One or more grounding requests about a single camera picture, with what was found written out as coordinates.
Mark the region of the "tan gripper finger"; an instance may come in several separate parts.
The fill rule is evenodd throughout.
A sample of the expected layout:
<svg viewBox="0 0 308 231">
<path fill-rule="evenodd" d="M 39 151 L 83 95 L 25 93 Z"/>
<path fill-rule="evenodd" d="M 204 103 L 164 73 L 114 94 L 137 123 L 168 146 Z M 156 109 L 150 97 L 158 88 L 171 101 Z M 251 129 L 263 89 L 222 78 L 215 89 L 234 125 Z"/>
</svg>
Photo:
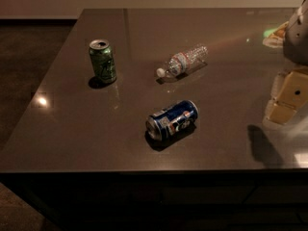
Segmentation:
<svg viewBox="0 0 308 231">
<path fill-rule="evenodd" d="M 273 81 L 264 122 L 284 125 L 308 102 L 308 69 L 279 72 Z"/>
<path fill-rule="evenodd" d="M 282 23 L 278 28 L 273 29 L 263 39 L 263 44 L 270 48 L 282 48 L 289 22 Z"/>
</svg>

